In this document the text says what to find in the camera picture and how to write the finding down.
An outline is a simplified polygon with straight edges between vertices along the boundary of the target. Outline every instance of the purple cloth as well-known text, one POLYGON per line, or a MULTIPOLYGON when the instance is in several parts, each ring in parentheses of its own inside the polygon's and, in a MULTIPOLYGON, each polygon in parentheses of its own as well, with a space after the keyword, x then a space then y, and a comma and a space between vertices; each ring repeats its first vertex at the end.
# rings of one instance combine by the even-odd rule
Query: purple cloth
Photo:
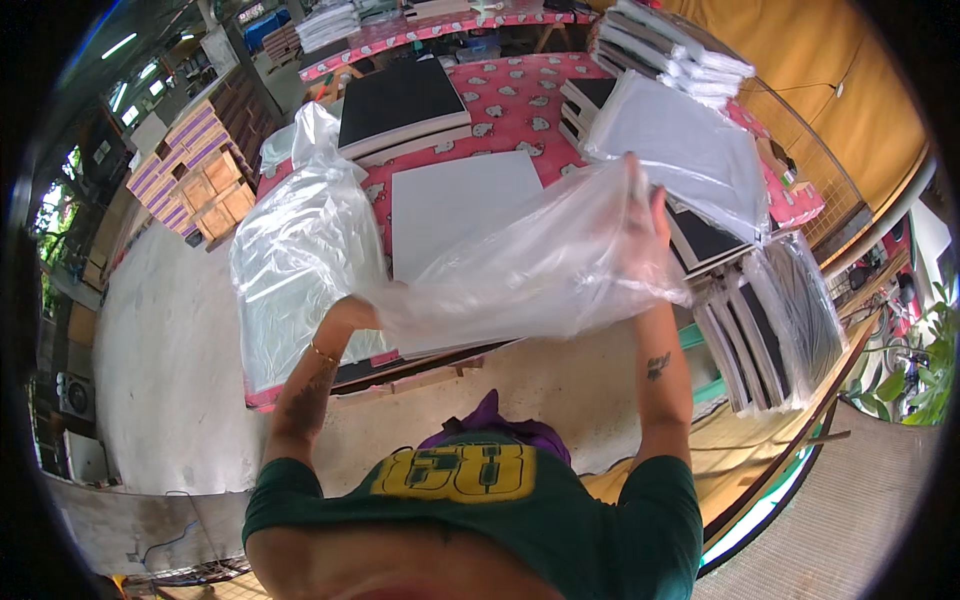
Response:
POLYGON ((568 466, 570 465, 570 452, 553 427, 533 419, 522 422, 508 421, 500 417, 499 408, 500 395, 496 390, 490 390, 465 419, 451 418, 444 423, 444 431, 423 440, 417 449, 432 448, 462 433, 491 431, 513 438, 520 444, 551 452, 568 466))

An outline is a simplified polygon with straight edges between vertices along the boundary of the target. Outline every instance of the green t-shirt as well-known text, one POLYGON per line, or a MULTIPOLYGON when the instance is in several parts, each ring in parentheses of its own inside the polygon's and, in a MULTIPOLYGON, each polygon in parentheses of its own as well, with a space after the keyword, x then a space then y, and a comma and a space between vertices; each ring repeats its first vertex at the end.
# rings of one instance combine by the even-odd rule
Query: green t-shirt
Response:
POLYGON ((550 452, 490 433, 397 452, 339 498, 324 498, 303 463, 272 461, 243 542, 269 527, 416 519, 496 540, 566 598, 689 598, 703 549, 693 475, 680 459, 644 461, 612 506, 550 452))

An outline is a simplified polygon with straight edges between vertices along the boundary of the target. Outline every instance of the gold bracelet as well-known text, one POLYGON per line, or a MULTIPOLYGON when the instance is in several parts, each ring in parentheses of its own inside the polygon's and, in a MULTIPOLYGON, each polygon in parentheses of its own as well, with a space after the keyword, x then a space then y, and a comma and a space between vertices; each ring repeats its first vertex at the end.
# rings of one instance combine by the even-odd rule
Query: gold bracelet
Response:
POLYGON ((321 358, 325 359, 328 363, 330 363, 330 364, 333 365, 334 367, 339 367, 339 366, 340 366, 340 361, 336 360, 336 359, 333 358, 332 356, 328 356, 328 355, 320 352, 320 350, 317 349, 317 347, 313 345, 313 340, 312 340, 312 339, 310 340, 310 346, 308 346, 308 348, 312 349, 314 352, 317 352, 317 355, 318 355, 318 356, 320 356, 321 358))

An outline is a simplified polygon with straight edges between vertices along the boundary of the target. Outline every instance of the yellow number print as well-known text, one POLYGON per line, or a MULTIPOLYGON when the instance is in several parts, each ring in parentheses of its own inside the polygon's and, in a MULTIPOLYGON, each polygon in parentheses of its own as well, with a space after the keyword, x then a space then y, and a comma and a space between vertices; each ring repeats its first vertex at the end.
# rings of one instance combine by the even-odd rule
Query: yellow number print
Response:
POLYGON ((517 500, 534 490, 536 457, 519 444, 404 450, 384 459, 370 492, 461 504, 517 500))

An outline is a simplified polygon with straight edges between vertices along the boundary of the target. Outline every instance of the fluorescent light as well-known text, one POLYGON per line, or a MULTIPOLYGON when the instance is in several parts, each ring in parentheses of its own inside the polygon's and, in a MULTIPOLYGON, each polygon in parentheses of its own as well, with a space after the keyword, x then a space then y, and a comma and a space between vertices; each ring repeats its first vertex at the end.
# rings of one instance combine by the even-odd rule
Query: fluorescent light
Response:
POLYGON ((110 110, 116 112, 120 108, 120 99, 123 98, 124 92, 127 91, 127 82, 124 82, 120 86, 120 91, 117 92, 117 97, 113 100, 113 104, 110 105, 110 110))
POLYGON ((136 109, 136 105, 127 108, 127 112, 123 113, 123 116, 120 117, 120 120, 123 121, 124 125, 129 125, 133 122, 133 119, 136 118, 136 115, 140 114, 140 111, 136 109))
POLYGON ((148 75, 156 71, 156 63, 151 62, 147 66, 143 67, 143 70, 140 71, 140 79, 146 79, 148 75))
POLYGON ((130 41, 131 39, 134 39, 135 37, 136 37, 136 34, 130 34, 129 36, 124 37, 123 39, 120 40, 120 43, 118 43, 117 45, 115 45, 115 46, 113 46, 112 48, 110 48, 109 50, 107 50, 107 51, 104 53, 104 55, 101 56, 100 58, 103 59, 103 60, 106 60, 108 56, 110 56, 111 54, 113 54, 114 52, 116 52, 117 50, 119 50, 119 49, 120 49, 120 46, 124 45, 125 43, 127 43, 127 42, 130 41))

